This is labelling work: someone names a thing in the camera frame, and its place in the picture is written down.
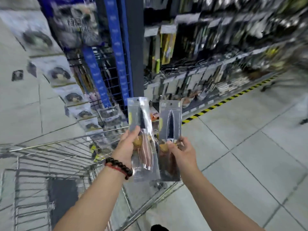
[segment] yellow and black warning stripe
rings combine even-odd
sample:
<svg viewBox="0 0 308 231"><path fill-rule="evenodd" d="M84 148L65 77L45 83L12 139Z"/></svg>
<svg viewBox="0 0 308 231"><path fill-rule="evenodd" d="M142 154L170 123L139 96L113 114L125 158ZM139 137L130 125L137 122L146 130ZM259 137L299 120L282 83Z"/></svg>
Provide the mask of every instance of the yellow and black warning stripe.
<svg viewBox="0 0 308 231"><path fill-rule="evenodd" d="M199 112L199 113L197 113L197 114L195 114L195 115L193 115L193 116L191 116L189 118L186 118L185 120L182 120L182 125L184 125L185 123L190 122L191 120L194 120L195 118L198 118L199 116L201 116L203 114L206 114L207 112L210 112L214 108L217 108L220 105L225 104L225 103L227 103L230 100L233 100L234 98L237 98L237 97L239 97L239 96L241 96L241 95L243 95L245 93L248 93L249 91L251 91L251 90L253 90L253 89L255 89L255 88L259 87L259 86L264 85L265 83L268 83L269 81L272 81L273 79L275 79L277 77L278 77L278 75L274 75L273 77L270 77L269 79L266 79L266 80L264 80L264 81L262 81L260 83L257 83L256 85L253 85L252 87L248 88L247 90L241 91L241 92L239 92L239 93L237 93L237 94L235 94L235 95L233 95L233 96L231 96L231 97L229 97L229 98L227 98L227 99L225 99L223 101L220 101L217 104L212 105L211 107L209 107L207 109L202 110L201 112Z"/></svg>

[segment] metal shopping cart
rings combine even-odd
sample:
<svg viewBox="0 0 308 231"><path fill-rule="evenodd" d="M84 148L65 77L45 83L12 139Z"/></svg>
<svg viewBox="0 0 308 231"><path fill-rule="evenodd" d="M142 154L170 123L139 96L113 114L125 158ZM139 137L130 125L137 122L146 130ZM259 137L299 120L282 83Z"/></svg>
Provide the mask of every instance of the metal shopping cart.
<svg viewBox="0 0 308 231"><path fill-rule="evenodd" d="M6 154L16 161L1 175L1 230L52 230L104 167L102 162L111 152L103 152L91 136L11 147ZM135 221L180 184L125 183L107 229L120 231L133 225L140 230Z"/></svg>

